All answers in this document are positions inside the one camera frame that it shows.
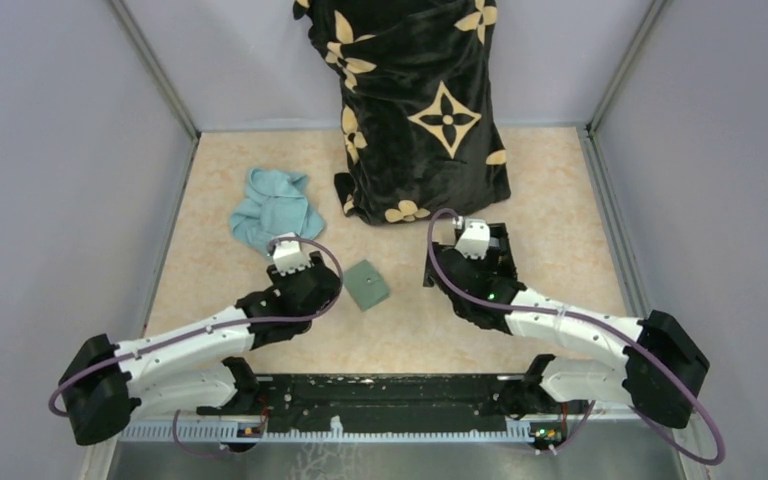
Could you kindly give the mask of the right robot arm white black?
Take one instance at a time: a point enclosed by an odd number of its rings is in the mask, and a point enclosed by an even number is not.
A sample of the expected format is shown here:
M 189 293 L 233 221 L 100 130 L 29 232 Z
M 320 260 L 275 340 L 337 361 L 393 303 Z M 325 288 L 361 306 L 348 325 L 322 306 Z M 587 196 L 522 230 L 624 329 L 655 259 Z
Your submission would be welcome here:
M 578 353 L 535 358 L 523 385 L 532 410 L 571 400 L 614 402 L 668 428 L 688 425 L 710 362 L 671 314 L 622 317 L 566 304 L 520 282 L 508 254 L 469 259 L 439 243 L 426 260 L 425 283 L 438 285 L 455 314 L 480 329 Z

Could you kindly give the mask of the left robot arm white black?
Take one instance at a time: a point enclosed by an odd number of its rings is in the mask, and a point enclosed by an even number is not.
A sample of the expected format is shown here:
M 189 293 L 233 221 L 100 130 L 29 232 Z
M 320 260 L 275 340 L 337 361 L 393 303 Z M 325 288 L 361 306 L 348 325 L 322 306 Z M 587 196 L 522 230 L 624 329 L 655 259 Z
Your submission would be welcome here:
M 343 286 L 327 250 L 296 270 L 267 268 L 269 286 L 176 330 L 115 343 L 87 339 L 58 381 L 50 411 L 68 419 L 75 443 L 111 439 L 132 422 L 176 411 L 245 414 L 260 388 L 243 354 L 310 329 Z

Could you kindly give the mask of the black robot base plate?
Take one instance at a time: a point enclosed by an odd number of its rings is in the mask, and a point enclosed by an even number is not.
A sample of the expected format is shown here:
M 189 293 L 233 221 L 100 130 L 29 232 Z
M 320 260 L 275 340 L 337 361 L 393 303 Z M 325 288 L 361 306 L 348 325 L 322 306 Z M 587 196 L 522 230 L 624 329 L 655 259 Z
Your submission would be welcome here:
M 260 376 L 203 416 L 267 418 L 269 433 L 318 433 L 338 418 L 347 433 L 501 432 L 509 420 L 582 414 L 582 400 L 561 404 L 524 374 Z

